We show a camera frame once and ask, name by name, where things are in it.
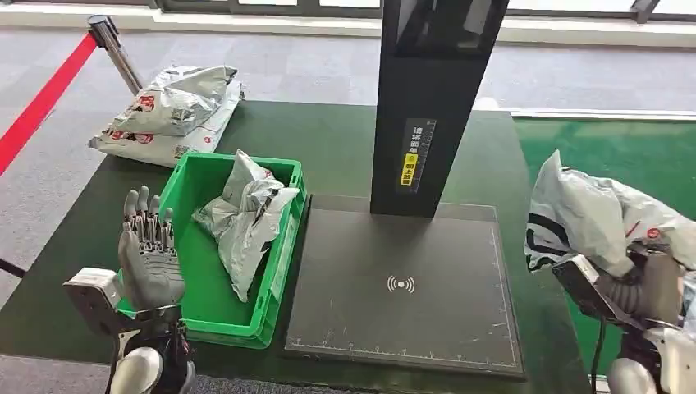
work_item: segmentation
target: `gray carpet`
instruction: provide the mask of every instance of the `gray carpet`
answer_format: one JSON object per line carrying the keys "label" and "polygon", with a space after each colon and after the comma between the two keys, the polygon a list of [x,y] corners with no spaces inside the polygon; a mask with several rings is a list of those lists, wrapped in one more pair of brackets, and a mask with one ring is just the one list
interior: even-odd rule
{"label": "gray carpet", "polygon": [[[108,367],[98,364],[0,355],[0,392],[16,394],[98,394]],[[327,388],[293,387],[245,379],[198,376],[192,394],[345,394]]]}
{"label": "gray carpet", "polygon": [[[0,29],[0,133],[84,34]],[[172,63],[226,63],[239,68],[249,99],[370,105],[377,99],[376,39],[173,32],[127,32],[122,39],[146,80]],[[693,53],[501,46],[493,54],[479,96],[517,108],[696,111],[695,88]],[[0,176],[0,257],[23,268],[31,266],[103,159],[86,148],[87,139],[120,112],[129,97],[105,52],[95,52]],[[0,305],[18,282],[0,272]],[[95,392],[103,374],[102,367],[93,365],[0,358],[0,392]],[[199,392],[307,392],[216,379],[204,379],[200,385]]]}

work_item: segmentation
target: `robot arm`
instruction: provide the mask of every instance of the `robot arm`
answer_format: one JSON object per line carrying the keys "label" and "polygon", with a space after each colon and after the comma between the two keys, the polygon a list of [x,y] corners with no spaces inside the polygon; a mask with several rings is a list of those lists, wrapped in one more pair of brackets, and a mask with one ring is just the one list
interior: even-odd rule
{"label": "robot arm", "polygon": [[[114,342],[107,394],[186,394],[195,367],[178,305],[184,295],[174,248],[172,210],[159,217],[159,197],[131,190],[118,243],[121,281],[110,270],[83,268],[63,286],[93,332]],[[117,310],[121,298],[137,311]]]}
{"label": "robot arm", "polygon": [[607,381],[612,394],[696,392],[696,341],[679,324],[679,264],[668,254],[632,245],[635,272],[617,279],[584,256],[553,267],[583,314],[624,331]]}

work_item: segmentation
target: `wireless charging symbol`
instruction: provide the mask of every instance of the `wireless charging symbol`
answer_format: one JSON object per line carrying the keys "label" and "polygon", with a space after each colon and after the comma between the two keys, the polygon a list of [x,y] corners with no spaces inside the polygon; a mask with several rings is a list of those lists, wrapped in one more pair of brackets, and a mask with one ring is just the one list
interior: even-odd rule
{"label": "wireless charging symbol", "polygon": [[401,281],[397,280],[393,275],[390,275],[387,278],[387,289],[390,293],[398,289],[404,289],[413,294],[415,291],[415,281],[412,277],[409,277],[405,281]]}

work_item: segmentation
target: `black pillar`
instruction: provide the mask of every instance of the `black pillar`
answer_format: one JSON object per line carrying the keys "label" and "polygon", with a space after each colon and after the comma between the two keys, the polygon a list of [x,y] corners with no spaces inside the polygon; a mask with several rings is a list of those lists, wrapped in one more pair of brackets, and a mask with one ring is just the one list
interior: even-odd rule
{"label": "black pillar", "polygon": [[507,0],[386,0],[371,213],[432,217]]}

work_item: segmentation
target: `green plastic crate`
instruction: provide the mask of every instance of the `green plastic crate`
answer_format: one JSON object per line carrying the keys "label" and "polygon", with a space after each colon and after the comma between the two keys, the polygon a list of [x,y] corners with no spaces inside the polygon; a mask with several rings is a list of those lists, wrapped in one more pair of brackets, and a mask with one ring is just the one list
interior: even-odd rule
{"label": "green plastic crate", "polygon": [[[253,159],[300,193],[284,208],[280,233],[259,265],[246,303],[232,290],[215,240],[191,219],[194,210],[222,193],[235,157],[188,153],[179,160],[161,194],[161,210],[174,209],[175,244],[186,282],[181,307],[188,338],[193,341],[265,349],[273,337],[307,192],[299,162]],[[124,300],[118,309],[133,315]]]}

